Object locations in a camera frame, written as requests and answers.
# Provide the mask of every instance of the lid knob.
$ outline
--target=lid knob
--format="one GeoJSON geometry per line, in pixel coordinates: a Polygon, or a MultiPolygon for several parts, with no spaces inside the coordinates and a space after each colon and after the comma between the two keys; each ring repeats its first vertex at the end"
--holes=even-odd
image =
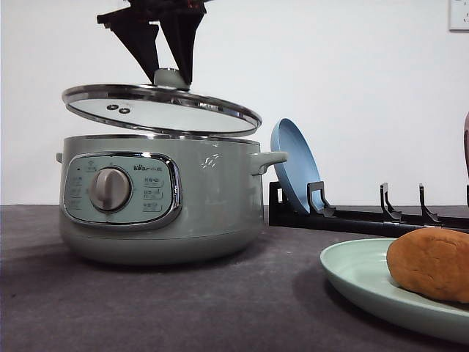
{"type": "Polygon", "coordinates": [[[190,84],[184,82],[179,70],[175,68],[160,68],[155,71],[153,84],[159,88],[189,90],[190,84]]]}

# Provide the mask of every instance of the control panel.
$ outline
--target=control panel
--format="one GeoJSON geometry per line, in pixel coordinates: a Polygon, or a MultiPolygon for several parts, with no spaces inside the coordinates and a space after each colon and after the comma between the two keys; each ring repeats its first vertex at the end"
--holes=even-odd
{"type": "Polygon", "coordinates": [[[157,221],[180,204],[173,161],[149,153],[75,157],[68,166],[64,208],[79,221],[138,224],[157,221]]]}

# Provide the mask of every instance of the power outlet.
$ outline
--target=power outlet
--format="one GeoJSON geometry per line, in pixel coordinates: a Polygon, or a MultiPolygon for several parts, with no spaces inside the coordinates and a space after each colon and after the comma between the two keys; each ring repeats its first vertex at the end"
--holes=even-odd
{"type": "Polygon", "coordinates": [[[469,0],[449,1],[449,30],[469,31],[469,0]]]}

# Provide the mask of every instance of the sage green cooker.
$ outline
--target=sage green cooker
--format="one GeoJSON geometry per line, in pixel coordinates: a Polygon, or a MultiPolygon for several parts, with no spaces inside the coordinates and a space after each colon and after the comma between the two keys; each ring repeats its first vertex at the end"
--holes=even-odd
{"type": "Polygon", "coordinates": [[[255,132],[258,114],[157,86],[81,86],[62,99],[82,117],[147,133],[65,139],[57,154],[60,231],[74,252],[105,263],[172,264],[240,251],[258,236],[261,175],[287,159],[232,138],[255,132]]]}

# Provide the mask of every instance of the cooker handle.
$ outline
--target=cooker handle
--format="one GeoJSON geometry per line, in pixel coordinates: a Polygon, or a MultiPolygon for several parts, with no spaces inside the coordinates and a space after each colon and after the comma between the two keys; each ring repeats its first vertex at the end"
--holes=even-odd
{"type": "Polygon", "coordinates": [[[288,159],[287,152],[269,152],[251,154],[251,175],[263,175],[270,165],[283,163],[288,159]]]}

